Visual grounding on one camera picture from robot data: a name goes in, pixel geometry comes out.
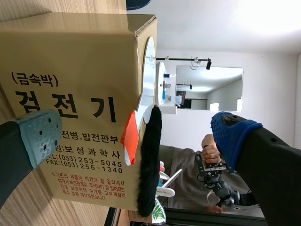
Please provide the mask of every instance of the mirror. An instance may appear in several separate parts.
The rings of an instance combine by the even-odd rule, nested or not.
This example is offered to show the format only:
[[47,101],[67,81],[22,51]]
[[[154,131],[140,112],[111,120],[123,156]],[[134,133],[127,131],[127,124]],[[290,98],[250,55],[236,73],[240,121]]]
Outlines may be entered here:
[[176,95],[179,108],[242,111],[243,68],[177,66]]

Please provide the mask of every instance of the robotic hand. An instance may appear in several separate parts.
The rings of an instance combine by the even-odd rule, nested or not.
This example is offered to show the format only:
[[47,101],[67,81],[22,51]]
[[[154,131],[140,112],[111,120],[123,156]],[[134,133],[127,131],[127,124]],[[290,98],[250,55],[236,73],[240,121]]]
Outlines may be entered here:
[[60,115],[40,110],[0,125],[0,209],[17,185],[55,150]]
[[211,163],[204,166],[200,154],[195,156],[195,161],[198,164],[198,181],[203,182],[207,189],[213,190],[215,195],[220,198],[217,206],[226,206],[228,210],[247,210],[259,207],[252,193],[241,194],[223,181],[221,174],[224,170],[233,173],[225,163]]
[[[299,225],[301,150],[290,147],[262,124],[231,113],[217,113],[212,118],[211,128],[217,148],[229,169],[235,170],[251,189],[268,225]],[[234,200],[234,204],[244,205],[243,195],[239,198],[222,181],[216,182],[217,176],[210,177],[212,172],[218,175],[222,169],[218,169],[216,174],[212,168],[209,171],[204,167],[199,169],[201,172],[206,170],[211,187],[219,183],[220,191],[228,190],[226,197],[229,202]]]

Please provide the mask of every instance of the orange paper piece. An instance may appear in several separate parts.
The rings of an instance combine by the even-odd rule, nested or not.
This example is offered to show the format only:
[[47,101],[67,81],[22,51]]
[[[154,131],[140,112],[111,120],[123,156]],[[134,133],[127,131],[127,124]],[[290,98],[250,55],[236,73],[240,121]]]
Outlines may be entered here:
[[127,118],[127,123],[120,142],[127,149],[127,155],[131,165],[135,163],[135,155],[138,146],[139,133],[137,129],[135,111],[132,111]]

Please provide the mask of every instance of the gray shirt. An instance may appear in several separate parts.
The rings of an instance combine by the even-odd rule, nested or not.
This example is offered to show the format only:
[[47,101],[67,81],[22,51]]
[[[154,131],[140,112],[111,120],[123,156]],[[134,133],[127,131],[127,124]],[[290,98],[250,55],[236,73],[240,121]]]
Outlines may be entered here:
[[[164,162],[167,174],[171,176],[182,169],[182,173],[169,186],[174,189],[175,196],[168,198],[165,206],[175,209],[206,211],[206,208],[215,205],[218,200],[215,194],[210,195],[210,190],[205,188],[202,182],[197,180],[198,167],[194,160],[196,154],[192,149],[175,148],[169,146],[160,146],[160,160]],[[222,179],[232,187],[233,190],[245,194],[249,191],[248,186],[238,173],[230,174],[226,171],[222,174]],[[260,208],[251,210],[227,211],[237,215],[246,215],[253,217],[264,217]]]

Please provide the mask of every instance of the sink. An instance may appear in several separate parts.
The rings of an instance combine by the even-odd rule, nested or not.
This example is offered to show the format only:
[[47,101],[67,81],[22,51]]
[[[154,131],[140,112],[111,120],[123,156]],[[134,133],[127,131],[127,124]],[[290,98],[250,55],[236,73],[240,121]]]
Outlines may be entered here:
[[158,62],[156,65],[156,104],[162,105],[165,100],[163,99],[163,81],[164,74],[166,73],[164,63]]

